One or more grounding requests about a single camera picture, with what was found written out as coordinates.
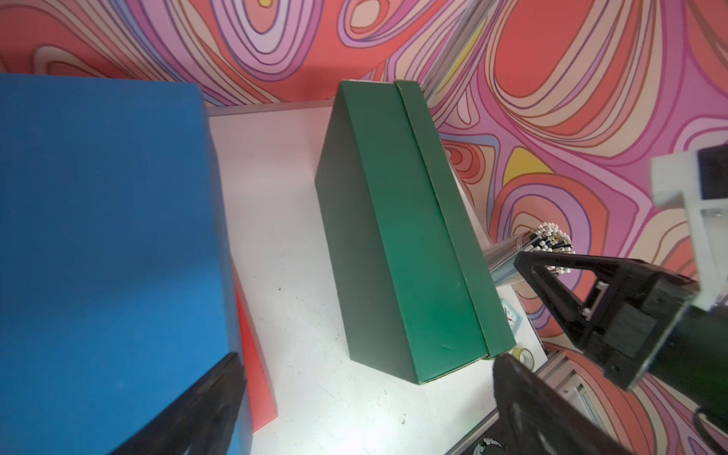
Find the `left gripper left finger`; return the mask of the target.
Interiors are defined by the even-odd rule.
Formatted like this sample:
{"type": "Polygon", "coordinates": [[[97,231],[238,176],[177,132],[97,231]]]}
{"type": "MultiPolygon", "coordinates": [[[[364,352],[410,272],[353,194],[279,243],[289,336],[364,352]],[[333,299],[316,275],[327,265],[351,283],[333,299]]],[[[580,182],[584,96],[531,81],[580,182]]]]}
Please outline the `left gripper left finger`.
{"type": "Polygon", "coordinates": [[[246,392],[240,356],[229,353],[115,454],[226,454],[246,392]]]}

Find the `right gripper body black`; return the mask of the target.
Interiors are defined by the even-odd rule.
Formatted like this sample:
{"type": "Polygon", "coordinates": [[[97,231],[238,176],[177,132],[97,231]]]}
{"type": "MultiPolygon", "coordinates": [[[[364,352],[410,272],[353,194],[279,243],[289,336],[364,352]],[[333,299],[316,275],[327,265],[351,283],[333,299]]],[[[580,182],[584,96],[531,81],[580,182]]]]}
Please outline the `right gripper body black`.
{"type": "Polygon", "coordinates": [[[595,285],[581,311],[579,349],[617,387],[646,374],[699,291],[684,275],[640,260],[591,258],[595,285]]]}

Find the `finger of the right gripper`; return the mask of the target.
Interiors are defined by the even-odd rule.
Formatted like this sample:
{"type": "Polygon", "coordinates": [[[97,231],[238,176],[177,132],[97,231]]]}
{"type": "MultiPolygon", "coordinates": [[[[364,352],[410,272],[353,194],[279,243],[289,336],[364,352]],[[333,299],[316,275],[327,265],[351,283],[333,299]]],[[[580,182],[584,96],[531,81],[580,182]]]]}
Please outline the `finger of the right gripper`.
{"type": "Polygon", "coordinates": [[[579,339],[583,335],[585,328],[581,311],[595,284],[591,286],[587,297],[580,299],[571,288],[565,286],[555,276],[555,271],[560,268],[569,268],[572,270],[591,272],[588,269],[588,262],[591,258],[614,257],[530,251],[518,253],[515,259],[515,267],[519,271],[519,274],[521,274],[521,277],[523,277],[525,282],[531,286],[541,301],[549,308],[552,316],[559,323],[565,335],[578,349],[579,339]]]}

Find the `red shoebox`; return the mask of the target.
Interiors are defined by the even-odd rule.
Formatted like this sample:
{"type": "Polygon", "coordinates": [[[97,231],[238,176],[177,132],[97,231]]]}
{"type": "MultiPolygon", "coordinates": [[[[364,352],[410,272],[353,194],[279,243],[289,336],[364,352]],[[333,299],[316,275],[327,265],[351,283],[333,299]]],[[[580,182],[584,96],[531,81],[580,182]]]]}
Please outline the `red shoebox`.
{"type": "Polygon", "coordinates": [[[278,417],[278,409],[263,350],[236,267],[233,267],[233,278],[241,343],[248,377],[252,430],[258,432],[278,417]]]}

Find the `blue shoebox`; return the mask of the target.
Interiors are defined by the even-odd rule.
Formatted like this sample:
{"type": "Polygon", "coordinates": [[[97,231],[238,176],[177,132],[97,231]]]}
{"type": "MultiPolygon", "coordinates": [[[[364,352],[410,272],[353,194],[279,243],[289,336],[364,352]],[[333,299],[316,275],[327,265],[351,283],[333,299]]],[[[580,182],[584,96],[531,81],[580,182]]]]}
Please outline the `blue shoebox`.
{"type": "Polygon", "coordinates": [[[200,88],[1,78],[1,450],[107,454],[240,348],[200,88]]]}

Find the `green shoebox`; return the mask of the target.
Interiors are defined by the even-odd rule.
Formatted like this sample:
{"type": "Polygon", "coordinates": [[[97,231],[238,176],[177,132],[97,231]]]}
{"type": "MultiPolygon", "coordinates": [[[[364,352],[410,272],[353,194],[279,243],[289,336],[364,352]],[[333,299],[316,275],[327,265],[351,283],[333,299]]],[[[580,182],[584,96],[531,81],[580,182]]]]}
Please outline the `green shoebox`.
{"type": "Polygon", "coordinates": [[[418,83],[342,82],[318,163],[352,360],[424,384],[515,346],[418,83]]]}

